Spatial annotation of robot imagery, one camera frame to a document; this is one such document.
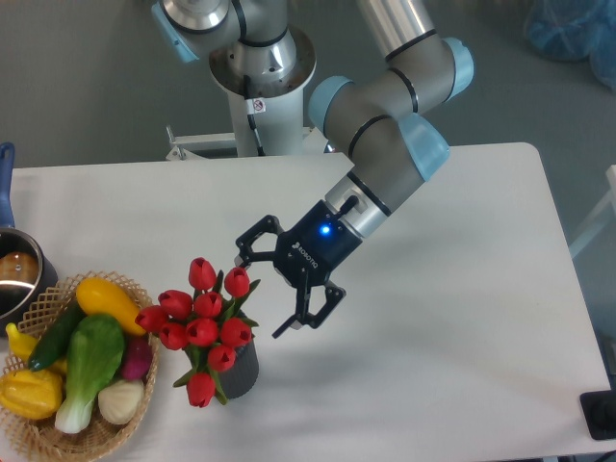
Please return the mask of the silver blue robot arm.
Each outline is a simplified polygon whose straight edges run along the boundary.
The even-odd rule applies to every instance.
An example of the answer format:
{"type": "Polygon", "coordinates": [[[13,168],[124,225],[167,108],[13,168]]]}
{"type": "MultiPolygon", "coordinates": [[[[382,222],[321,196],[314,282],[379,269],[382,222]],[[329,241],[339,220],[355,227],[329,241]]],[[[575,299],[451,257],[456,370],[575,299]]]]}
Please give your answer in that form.
{"type": "Polygon", "coordinates": [[[296,154],[310,120],[352,169],[295,226],[267,216],[237,239],[237,264],[269,261],[296,291],[286,326],[318,327],[345,296],[331,274],[449,157],[424,114],[473,80],[470,51],[441,38],[420,1],[362,1],[387,68],[366,85],[344,77],[303,94],[311,41],[284,1],[158,1],[152,13],[186,63],[206,60],[226,92],[241,157],[296,154]]]}

